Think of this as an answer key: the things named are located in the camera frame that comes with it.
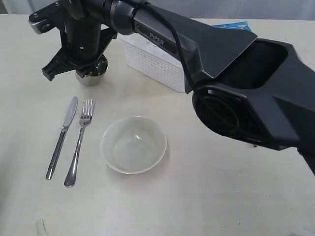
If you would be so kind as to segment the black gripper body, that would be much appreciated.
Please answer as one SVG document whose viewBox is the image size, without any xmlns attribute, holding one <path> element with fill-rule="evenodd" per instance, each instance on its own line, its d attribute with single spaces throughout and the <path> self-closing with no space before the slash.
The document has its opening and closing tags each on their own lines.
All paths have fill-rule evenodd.
<svg viewBox="0 0 315 236">
<path fill-rule="evenodd" d="M 83 70 L 96 64 L 109 43 L 116 38 L 115 30 L 102 29 L 101 22 L 92 16 L 76 20 L 65 14 L 59 70 Z"/>
</svg>

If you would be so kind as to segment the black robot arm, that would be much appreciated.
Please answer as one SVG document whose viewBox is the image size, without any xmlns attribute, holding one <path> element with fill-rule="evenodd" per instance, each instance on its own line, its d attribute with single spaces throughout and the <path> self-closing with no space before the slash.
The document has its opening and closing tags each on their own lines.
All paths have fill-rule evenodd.
<svg viewBox="0 0 315 236">
<path fill-rule="evenodd" d="M 185 91 L 212 131 L 282 150 L 315 168 L 315 73 L 291 44 L 223 29 L 145 0 L 59 0 L 29 17 L 38 33 L 60 31 L 62 47 L 42 69 L 48 80 L 86 75 L 118 34 L 137 33 L 181 62 Z"/>
</svg>

